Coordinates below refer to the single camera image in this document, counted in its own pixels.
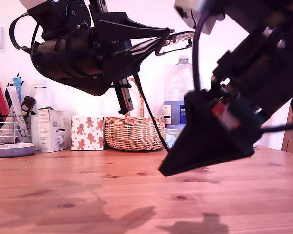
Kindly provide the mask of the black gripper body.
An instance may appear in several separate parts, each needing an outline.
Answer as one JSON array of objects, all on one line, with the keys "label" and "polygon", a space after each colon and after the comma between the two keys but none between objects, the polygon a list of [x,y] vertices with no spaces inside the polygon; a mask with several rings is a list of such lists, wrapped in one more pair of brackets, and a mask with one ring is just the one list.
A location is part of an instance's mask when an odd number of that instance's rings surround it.
[{"label": "black gripper body", "polygon": [[133,110],[129,93],[130,76],[127,54],[132,46],[131,40],[100,40],[95,32],[95,15],[107,13],[104,0],[90,1],[89,9],[94,27],[87,31],[74,33],[65,45],[74,57],[71,67],[78,69],[86,78],[78,78],[75,88],[94,96],[104,94],[110,87],[115,89],[120,105],[120,114]]}]

